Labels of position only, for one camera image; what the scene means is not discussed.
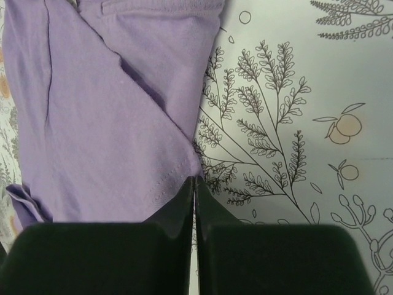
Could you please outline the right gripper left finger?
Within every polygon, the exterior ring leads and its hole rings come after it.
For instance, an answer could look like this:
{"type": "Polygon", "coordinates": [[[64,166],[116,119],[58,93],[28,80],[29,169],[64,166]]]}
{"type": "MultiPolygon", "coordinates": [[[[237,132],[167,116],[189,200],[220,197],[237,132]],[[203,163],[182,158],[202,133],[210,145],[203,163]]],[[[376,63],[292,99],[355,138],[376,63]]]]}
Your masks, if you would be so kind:
{"type": "Polygon", "coordinates": [[[40,223],[1,266],[2,294],[187,294],[194,179],[141,223],[40,223]]]}

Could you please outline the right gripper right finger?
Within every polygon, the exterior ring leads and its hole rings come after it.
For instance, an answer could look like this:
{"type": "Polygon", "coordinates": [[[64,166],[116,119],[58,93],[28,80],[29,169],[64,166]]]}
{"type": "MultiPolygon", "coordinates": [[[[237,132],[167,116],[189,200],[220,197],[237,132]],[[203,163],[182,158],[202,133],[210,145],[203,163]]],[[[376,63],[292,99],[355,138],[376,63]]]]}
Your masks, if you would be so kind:
{"type": "Polygon", "coordinates": [[[246,224],[195,179],[201,294],[372,294],[351,236],[341,227],[246,224]]]}

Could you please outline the purple t shirt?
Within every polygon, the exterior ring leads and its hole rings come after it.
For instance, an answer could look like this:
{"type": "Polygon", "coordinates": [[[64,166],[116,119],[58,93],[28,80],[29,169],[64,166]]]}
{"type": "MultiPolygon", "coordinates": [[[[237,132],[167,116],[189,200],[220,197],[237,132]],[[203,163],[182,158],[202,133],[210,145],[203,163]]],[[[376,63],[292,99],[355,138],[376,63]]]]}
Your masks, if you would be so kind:
{"type": "Polygon", "coordinates": [[[7,1],[15,226],[143,221],[201,174],[192,146],[223,1],[7,1]]]}

